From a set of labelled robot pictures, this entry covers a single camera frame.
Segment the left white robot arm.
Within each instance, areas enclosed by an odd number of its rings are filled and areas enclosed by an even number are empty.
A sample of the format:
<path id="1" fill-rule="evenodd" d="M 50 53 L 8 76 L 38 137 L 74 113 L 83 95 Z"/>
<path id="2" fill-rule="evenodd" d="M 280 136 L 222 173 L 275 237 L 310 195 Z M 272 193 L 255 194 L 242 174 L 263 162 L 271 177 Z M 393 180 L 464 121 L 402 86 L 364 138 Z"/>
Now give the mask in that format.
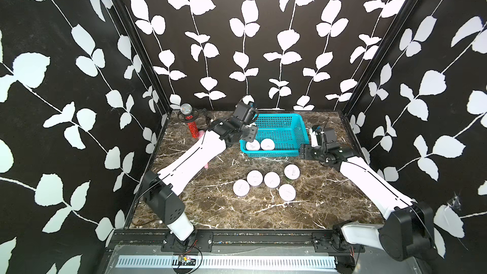
<path id="1" fill-rule="evenodd" d="M 139 198 L 178 241 L 191 244 L 196 237 L 180 194 L 216 156 L 241 140 L 251 142 L 256 138 L 258 115 L 252 101 L 238 102 L 231 116 L 212 121 L 203 136 L 172 164 L 156 173 L 149 170 L 143 175 Z"/>

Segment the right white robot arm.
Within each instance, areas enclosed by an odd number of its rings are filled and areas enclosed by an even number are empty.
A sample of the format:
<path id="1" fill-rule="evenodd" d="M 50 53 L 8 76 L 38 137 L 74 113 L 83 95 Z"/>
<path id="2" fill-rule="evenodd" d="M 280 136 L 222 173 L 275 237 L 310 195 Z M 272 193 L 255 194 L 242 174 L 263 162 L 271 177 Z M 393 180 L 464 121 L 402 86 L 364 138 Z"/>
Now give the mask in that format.
<path id="1" fill-rule="evenodd" d="M 346 222 L 334 227 L 338 249 L 355 244 L 374 247 L 403 261 L 434 249 L 434 214 L 424 202 L 402 194 L 379 176 L 360 154 L 337 140 L 332 128 L 313 126 L 310 144 L 303 144 L 299 157 L 333 167 L 355 184 L 378 208 L 382 225 Z"/>

